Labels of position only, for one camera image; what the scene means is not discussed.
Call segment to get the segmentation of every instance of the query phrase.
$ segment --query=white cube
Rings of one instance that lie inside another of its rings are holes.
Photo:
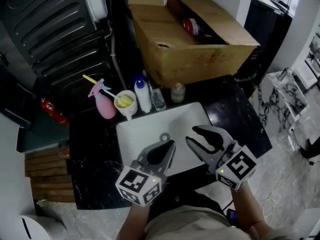
[[[161,193],[162,180],[125,166],[115,186],[124,199],[144,207]]]
[[[229,161],[215,171],[216,179],[238,190],[255,173],[258,160],[247,146],[243,146]]]

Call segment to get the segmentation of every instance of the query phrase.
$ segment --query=marble tabletop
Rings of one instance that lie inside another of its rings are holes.
[[[224,76],[186,85],[183,104],[170,100],[170,90],[164,90],[167,109],[200,102],[213,126],[224,128],[252,153],[261,157],[272,146],[254,108],[231,76]],[[143,116],[141,111],[133,117]],[[67,165],[72,176],[77,208],[101,210],[127,207],[119,195],[115,182],[122,171],[116,125],[125,118],[113,121],[103,119],[96,109],[84,112],[70,121],[70,161]],[[216,179],[207,175],[208,166],[170,176],[171,191],[199,189]]]

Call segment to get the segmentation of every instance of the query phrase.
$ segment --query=black plastic panel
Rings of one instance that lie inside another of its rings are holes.
[[[33,67],[53,96],[73,114],[96,106],[95,98],[88,98],[94,84],[84,79],[83,74],[96,81],[104,78],[105,85],[114,93],[122,89],[106,49],[105,36],[105,31],[101,30],[75,40]]]
[[[1,18],[30,65],[94,30],[85,0],[6,0]]]

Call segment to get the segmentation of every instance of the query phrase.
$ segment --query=open cardboard box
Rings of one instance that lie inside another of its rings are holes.
[[[146,70],[165,88],[234,75],[259,43],[211,0],[129,0]],[[188,34],[183,19],[195,18],[214,44]]]

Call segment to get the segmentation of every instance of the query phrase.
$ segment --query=black pants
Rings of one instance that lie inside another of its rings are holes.
[[[195,191],[190,191],[180,193],[179,195],[174,195],[172,193],[167,193],[166,191],[164,191],[151,205],[148,222],[150,222],[160,214],[171,211],[181,206],[209,208],[226,217],[224,212],[220,208],[220,205],[216,201],[211,200],[209,197],[203,194],[199,194]]]

